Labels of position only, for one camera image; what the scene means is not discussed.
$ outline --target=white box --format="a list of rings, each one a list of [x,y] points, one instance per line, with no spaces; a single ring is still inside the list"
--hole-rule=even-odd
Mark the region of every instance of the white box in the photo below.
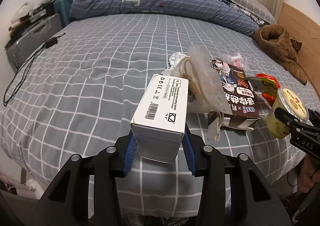
[[[188,84],[153,75],[130,123],[143,158],[174,163],[185,131]]]

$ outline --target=box top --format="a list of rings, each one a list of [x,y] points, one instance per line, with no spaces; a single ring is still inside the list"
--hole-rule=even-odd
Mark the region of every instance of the box top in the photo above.
[[[153,75],[132,117],[131,125],[184,133],[188,84],[187,79]]]
[[[231,64],[212,60],[212,67],[218,71],[226,99],[234,116],[259,119],[257,99],[249,83],[244,80],[245,73],[241,68]]]

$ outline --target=food container with yellow content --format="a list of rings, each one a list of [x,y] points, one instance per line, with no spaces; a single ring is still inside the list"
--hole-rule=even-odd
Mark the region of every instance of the food container with yellow content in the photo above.
[[[277,91],[277,98],[269,114],[266,117],[270,132],[277,138],[282,139],[290,134],[287,124],[282,123],[275,117],[275,109],[282,108],[306,123],[309,119],[309,111],[299,97],[288,87],[282,87]]]

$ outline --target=barcode number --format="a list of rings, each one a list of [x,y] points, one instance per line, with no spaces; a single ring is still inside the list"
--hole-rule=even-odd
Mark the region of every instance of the barcode number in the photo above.
[[[157,112],[158,106],[159,106],[159,104],[151,103],[149,108],[148,108],[149,112],[147,112],[145,118],[154,120],[155,116],[156,116],[156,112]]]

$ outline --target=gray checkered bed sheet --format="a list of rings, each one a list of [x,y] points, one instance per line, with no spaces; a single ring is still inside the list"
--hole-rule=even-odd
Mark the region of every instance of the gray checkered bed sheet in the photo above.
[[[217,53],[241,52],[249,74],[266,73],[296,91],[308,108],[319,109],[310,84],[303,86],[243,34],[212,23],[158,14],[126,14],[73,22],[66,35],[35,60],[7,107],[1,107],[0,145],[43,184],[49,184],[74,153],[91,156],[126,135],[131,117],[155,73],[168,68],[174,52],[204,45]],[[255,130],[226,129],[210,144],[223,154],[247,153],[273,183],[298,164],[304,153],[268,131],[269,106],[260,98]],[[192,133],[207,137],[207,116],[188,114]],[[121,208],[139,214],[188,217],[197,214],[202,178],[188,171],[182,148],[174,164],[142,159],[117,180]],[[89,187],[93,207],[93,178]],[[230,182],[226,176],[226,204]]]

